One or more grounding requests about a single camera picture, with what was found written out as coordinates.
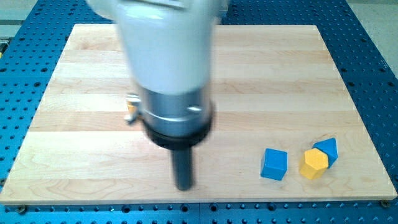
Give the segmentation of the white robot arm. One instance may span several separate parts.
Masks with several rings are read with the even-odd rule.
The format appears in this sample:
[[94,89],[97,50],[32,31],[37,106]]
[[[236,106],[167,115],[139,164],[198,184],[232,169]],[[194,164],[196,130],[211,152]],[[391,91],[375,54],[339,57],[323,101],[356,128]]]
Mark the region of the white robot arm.
[[88,0],[117,23],[136,93],[127,95],[128,122],[171,153],[175,185],[193,185],[192,149],[213,121],[211,46],[226,1]]

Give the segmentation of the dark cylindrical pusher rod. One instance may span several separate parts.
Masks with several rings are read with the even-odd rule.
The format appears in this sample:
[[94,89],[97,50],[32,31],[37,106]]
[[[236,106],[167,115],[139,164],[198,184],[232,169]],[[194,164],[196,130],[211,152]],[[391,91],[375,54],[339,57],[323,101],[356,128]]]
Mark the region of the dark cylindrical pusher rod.
[[176,188],[181,191],[189,190],[193,185],[192,148],[173,150],[171,158]]

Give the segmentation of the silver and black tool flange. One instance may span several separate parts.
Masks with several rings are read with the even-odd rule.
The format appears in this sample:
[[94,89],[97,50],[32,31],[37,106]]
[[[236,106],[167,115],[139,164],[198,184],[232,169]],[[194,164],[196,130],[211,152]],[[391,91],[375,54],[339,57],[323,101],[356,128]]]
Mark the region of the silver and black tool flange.
[[210,132],[214,107],[210,84],[169,95],[139,87],[139,92],[125,96],[134,110],[126,117],[128,123],[140,119],[148,138],[171,151],[188,150]]

